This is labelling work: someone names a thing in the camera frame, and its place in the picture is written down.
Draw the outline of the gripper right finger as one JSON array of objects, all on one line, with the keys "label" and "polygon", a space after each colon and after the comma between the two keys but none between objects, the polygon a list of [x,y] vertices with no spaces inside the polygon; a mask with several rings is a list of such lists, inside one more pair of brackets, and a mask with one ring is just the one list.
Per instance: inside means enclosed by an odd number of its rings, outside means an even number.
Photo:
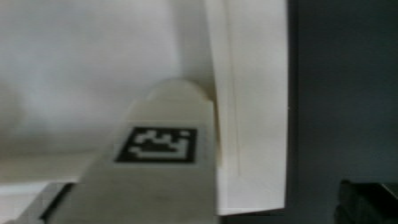
[{"label": "gripper right finger", "polygon": [[398,183],[341,181],[336,224],[398,224]]}]

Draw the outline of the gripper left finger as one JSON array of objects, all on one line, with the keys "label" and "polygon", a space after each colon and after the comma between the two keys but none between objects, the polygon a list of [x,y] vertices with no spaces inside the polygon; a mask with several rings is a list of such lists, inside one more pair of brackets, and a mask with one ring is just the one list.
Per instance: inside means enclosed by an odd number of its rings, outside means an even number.
[{"label": "gripper left finger", "polygon": [[12,224],[50,224],[51,216],[75,188],[73,182],[51,182],[28,203]]}]

